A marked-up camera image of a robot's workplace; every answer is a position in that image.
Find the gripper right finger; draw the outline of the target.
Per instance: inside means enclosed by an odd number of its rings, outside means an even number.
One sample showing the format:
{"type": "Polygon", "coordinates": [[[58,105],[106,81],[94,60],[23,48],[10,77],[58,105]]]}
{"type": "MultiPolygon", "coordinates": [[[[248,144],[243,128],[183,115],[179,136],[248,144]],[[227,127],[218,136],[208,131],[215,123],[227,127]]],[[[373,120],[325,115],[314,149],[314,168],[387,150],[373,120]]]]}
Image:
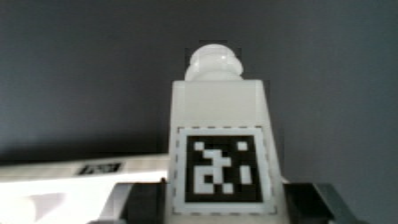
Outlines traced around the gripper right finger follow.
{"type": "Polygon", "coordinates": [[[328,183],[286,183],[284,193],[291,224],[367,224],[328,183]]]}

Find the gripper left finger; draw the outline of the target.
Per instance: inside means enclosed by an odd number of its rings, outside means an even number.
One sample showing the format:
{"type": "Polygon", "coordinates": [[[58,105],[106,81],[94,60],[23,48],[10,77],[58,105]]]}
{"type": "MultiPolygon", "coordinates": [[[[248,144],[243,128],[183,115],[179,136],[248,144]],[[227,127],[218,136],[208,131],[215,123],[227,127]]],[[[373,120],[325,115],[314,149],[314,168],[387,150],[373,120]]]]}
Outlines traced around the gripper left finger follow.
{"type": "Polygon", "coordinates": [[[165,224],[165,183],[117,183],[87,224],[165,224]]]}

